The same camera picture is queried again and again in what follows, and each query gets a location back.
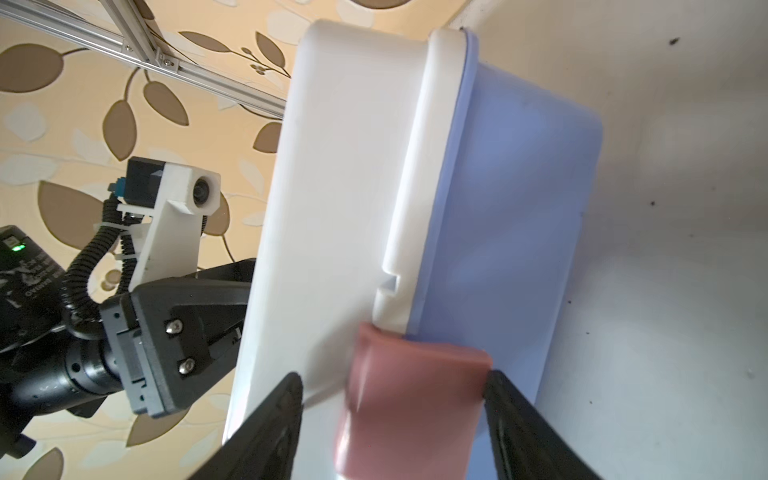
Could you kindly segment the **white and blue tool box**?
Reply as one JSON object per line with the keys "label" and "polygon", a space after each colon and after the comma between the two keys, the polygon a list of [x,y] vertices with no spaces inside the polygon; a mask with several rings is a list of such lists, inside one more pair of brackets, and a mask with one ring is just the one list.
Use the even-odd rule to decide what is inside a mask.
{"label": "white and blue tool box", "polygon": [[293,384],[294,479],[499,479],[535,415],[603,142],[588,108],[425,41],[300,41],[224,439]]}

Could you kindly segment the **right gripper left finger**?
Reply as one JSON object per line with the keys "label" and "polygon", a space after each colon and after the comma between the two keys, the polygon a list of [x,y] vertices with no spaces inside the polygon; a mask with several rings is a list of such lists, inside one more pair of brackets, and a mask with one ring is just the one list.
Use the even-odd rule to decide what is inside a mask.
{"label": "right gripper left finger", "polygon": [[198,480],[289,479],[299,443],[303,383],[287,374],[234,435],[191,476]]}

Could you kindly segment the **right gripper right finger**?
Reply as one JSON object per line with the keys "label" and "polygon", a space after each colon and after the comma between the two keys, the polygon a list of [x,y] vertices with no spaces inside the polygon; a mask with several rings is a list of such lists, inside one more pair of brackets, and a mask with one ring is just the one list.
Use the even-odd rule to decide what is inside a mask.
{"label": "right gripper right finger", "polygon": [[494,464],[500,479],[599,477],[503,372],[489,372],[483,398]]}

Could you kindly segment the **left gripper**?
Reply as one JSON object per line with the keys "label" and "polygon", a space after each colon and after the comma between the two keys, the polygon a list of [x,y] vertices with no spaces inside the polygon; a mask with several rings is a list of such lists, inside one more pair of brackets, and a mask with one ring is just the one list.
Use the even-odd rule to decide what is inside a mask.
{"label": "left gripper", "polygon": [[102,303],[102,324],[134,413],[186,410],[235,368],[256,262],[154,281]]}

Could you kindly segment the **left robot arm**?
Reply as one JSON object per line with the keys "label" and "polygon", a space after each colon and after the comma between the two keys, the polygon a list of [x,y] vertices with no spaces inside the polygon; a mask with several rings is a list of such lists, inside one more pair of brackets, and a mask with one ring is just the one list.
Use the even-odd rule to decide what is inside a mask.
{"label": "left robot arm", "polygon": [[20,228],[1,230],[1,452],[34,448],[30,421],[89,418],[125,393],[139,415],[189,409],[235,365],[251,259],[144,284],[79,333],[59,295],[63,268]]}

